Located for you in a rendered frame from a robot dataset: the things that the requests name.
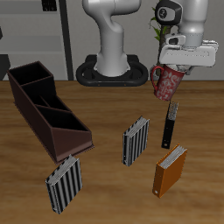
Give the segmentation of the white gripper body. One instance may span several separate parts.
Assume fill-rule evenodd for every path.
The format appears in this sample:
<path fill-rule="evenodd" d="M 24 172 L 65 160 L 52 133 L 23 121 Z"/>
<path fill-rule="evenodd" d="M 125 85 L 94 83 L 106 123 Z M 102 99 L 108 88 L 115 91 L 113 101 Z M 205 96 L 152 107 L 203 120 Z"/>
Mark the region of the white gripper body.
<path fill-rule="evenodd" d="M 214 40 L 203 40 L 202 45 L 194 49 L 183 49 L 181 45 L 164 45 L 159 62 L 161 64 L 212 67 L 219 44 Z"/>

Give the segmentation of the dark grey block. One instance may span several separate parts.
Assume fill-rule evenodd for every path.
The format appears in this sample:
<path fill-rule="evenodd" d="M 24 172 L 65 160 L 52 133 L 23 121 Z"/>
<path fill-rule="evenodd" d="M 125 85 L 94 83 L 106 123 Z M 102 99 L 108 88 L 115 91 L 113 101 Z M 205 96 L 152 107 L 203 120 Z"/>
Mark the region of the dark grey block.
<path fill-rule="evenodd" d="M 7 70 L 11 67 L 9 56 L 7 54 L 0 54 L 0 81 L 4 79 Z"/>

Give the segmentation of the black box on shelf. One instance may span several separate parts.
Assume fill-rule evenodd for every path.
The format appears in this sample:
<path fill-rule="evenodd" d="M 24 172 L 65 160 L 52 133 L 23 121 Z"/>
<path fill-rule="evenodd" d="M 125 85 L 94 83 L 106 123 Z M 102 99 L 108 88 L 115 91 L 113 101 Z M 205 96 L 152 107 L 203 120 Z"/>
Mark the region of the black box on shelf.
<path fill-rule="evenodd" d="M 56 0 L 41 0 L 43 11 L 56 11 Z"/>

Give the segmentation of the dark brown desk caddy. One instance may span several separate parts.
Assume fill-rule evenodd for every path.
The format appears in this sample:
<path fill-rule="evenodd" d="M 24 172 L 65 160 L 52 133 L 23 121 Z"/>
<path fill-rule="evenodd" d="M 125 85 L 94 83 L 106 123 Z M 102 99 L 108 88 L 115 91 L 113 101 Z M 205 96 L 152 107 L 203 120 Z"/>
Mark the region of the dark brown desk caddy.
<path fill-rule="evenodd" d="M 40 62 L 7 71 L 15 105 L 55 164 L 94 147 L 90 129 L 57 96 Z"/>

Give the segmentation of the grey shelf unit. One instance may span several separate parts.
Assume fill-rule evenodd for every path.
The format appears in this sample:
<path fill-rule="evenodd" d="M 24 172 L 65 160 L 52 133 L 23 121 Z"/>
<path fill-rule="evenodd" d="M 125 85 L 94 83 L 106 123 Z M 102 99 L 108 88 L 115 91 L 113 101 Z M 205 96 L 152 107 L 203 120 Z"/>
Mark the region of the grey shelf unit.
<path fill-rule="evenodd" d="M 0 0 L 0 53 L 62 53 L 59 0 L 44 11 L 46 0 Z"/>

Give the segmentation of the orange book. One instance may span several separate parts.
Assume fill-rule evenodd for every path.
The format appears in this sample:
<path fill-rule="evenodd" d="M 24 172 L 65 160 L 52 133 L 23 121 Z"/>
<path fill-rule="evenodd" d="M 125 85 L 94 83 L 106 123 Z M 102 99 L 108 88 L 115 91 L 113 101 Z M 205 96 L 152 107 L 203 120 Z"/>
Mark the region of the orange book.
<path fill-rule="evenodd" d="M 156 165 L 152 192 L 161 198 L 181 177 L 187 149 L 177 144 Z"/>

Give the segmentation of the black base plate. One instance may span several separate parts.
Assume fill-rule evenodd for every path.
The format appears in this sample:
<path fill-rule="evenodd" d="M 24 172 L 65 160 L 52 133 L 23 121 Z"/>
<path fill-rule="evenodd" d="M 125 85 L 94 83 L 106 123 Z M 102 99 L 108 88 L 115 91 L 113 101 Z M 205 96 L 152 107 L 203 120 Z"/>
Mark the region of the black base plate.
<path fill-rule="evenodd" d="M 135 54 L 128 54 L 130 70 L 116 77 L 107 77 L 94 70 L 96 55 L 90 54 L 76 70 L 77 81 L 87 87 L 137 87 L 143 85 L 149 77 L 148 69 L 139 62 Z"/>

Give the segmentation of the red patterned mug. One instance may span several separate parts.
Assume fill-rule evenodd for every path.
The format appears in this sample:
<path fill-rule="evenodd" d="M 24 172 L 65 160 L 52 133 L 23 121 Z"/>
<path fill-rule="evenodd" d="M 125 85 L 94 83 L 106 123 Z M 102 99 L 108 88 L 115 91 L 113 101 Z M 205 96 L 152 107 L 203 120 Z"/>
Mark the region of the red patterned mug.
<path fill-rule="evenodd" d="M 159 69 L 160 76 L 158 82 L 151 81 L 154 87 L 154 95 L 163 101 L 169 101 L 174 95 L 179 83 L 186 72 L 176 70 L 176 65 L 154 66 L 150 71 L 150 78 L 153 79 L 154 72 Z"/>

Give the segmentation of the black white striped book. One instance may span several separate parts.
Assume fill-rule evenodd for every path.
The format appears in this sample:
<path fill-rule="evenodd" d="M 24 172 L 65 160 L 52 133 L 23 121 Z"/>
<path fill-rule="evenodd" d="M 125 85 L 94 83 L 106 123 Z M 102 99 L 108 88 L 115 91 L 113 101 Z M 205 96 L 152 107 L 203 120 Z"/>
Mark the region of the black white striped book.
<path fill-rule="evenodd" d="M 140 116 L 122 135 L 122 163 L 131 166 L 147 146 L 150 120 Z"/>
<path fill-rule="evenodd" d="M 81 164 L 69 155 L 45 180 L 52 210 L 61 214 L 82 188 Z"/>

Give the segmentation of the dark grey upright post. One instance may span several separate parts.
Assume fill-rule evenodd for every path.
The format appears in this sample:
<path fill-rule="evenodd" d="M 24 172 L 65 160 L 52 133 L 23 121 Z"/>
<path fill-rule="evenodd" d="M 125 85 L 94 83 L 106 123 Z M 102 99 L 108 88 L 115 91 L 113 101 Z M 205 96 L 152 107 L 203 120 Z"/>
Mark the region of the dark grey upright post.
<path fill-rule="evenodd" d="M 72 81 L 74 79 L 74 69 L 73 69 L 73 59 L 72 59 L 68 17 L 67 17 L 67 0 L 59 0 L 59 14 L 60 14 L 62 36 L 65 50 L 67 78 L 70 81 Z"/>

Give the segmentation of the green pot plant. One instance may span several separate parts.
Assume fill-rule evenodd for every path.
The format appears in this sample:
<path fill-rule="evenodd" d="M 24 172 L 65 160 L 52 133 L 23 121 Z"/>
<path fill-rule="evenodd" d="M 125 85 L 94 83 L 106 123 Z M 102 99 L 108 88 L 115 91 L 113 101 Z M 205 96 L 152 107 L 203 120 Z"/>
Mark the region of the green pot plant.
<path fill-rule="evenodd" d="M 154 30 L 156 33 L 155 39 L 158 41 L 158 54 L 160 56 L 162 50 L 162 44 L 165 42 L 165 35 L 171 31 L 171 27 L 169 25 L 161 25 L 155 16 L 150 19 L 149 22 L 150 28 Z"/>

